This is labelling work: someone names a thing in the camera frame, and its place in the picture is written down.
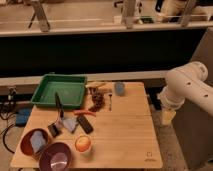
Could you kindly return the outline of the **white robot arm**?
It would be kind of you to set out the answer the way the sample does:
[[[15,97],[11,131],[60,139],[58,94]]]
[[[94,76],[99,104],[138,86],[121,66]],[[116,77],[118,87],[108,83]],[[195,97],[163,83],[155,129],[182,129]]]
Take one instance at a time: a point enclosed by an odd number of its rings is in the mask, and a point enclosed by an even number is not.
[[[213,116],[213,87],[205,83],[207,77],[208,69],[199,61],[173,68],[166,73],[166,86],[158,95],[163,125],[171,124],[185,100],[190,100]]]

